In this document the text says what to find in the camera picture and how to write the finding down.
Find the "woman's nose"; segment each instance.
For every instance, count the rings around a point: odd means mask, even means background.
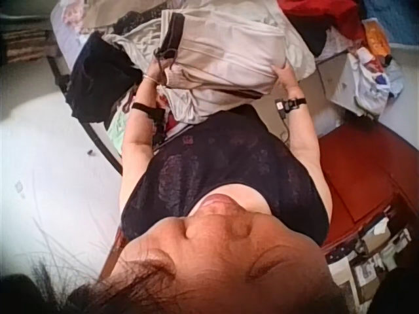
[[[231,241],[247,238],[250,231],[251,225],[243,215],[205,215],[188,221],[186,237],[209,241],[208,244],[210,244],[210,241]]]

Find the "bed frame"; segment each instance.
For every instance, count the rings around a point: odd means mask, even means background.
[[[56,60],[54,57],[47,57],[48,63],[50,65],[52,74],[55,78],[55,84],[60,88],[61,92],[65,95],[67,93],[67,83],[69,81],[69,75],[63,75],[60,72],[60,69],[57,66]],[[103,144],[102,140],[98,137],[97,133],[93,130],[92,126],[89,123],[80,122],[81,126],[100,150],[100,152],[105,156],[107,161],[114,167],[120,175],[122,175],[122,165],[120,162],[111,154],[109,149]]]

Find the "woman's left hand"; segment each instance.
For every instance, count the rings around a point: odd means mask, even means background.
[[[146,74],[152,79],[155,79],[157,82],[161,83],[161,85],[165,85],[166,76],[164,74],[164,70],[172,64],[172,61],[173,59],[160,60],[160,68],[157,59],[153,58]]]

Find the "orange package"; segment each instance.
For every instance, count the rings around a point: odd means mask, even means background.
[[[376,18],[370,18],[362,22],[364,24],[369,50],[380,61],[384,61],[386,56],[390,55],[390,46],[386,32]]]

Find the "black lace top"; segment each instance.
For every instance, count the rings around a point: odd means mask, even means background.
[[[162,147],[126,204],[122,230],[133,240],[163,218],[187,216],[207,193],[234,183],[258,191],[288,228],[319,245],[325,240],[329,221],[313,180],[249,105],[214,114]]]

